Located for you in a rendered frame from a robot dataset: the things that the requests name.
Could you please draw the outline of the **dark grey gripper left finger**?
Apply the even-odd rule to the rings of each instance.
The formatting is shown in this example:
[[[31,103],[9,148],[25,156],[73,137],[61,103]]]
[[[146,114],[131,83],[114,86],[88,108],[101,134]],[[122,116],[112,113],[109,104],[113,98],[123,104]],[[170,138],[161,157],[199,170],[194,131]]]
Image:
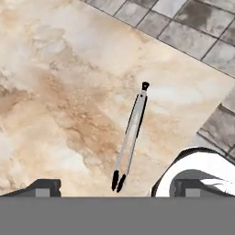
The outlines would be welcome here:
[[[60,179],[37,179],[29,186],[4,194],[16,197],[61,197],[62,182]]]

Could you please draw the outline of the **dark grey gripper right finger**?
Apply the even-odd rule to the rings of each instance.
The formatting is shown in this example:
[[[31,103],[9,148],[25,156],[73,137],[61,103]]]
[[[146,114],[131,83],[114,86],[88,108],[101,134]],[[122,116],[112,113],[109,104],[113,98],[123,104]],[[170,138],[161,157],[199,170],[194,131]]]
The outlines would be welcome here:
[[[170,197],[232,197],[232,194],[204,185],[198,179],[177,179],[171,187]]]

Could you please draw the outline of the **white plate with black rim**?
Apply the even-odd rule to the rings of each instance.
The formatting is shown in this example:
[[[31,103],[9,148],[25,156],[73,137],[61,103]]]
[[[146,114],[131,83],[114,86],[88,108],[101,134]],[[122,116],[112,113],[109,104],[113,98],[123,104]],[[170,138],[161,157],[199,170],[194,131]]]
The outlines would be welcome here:
[[[198,179],[235,198],[235,164],[209,148],[193,147],[181,151],[152,187],[150,196],[170,197],[177,179]]]

